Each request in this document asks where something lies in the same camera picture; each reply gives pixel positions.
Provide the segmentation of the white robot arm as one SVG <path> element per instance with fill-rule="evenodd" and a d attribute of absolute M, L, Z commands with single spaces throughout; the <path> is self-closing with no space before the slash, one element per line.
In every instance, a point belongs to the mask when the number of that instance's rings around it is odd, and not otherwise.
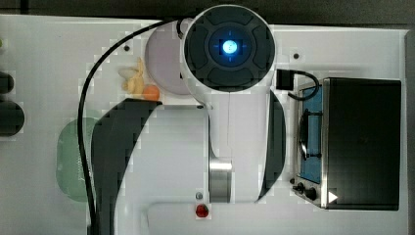
<path fill-rule="evenodd" d="M 182 78 L 208 115 L 208 153 L 171 152 L 151 165 L 137 147 L 161 103 L 126 99 L 109 110 L 92 137 L 100 235 L 148 235 L 151 205 L 189 203 L 198 188 L 210 203 L 255 203 L 279 176 L 266 164 L 280 106 L 267 22 L 242 6 L 211 7 L 189 24 L 180 56 Z"/>

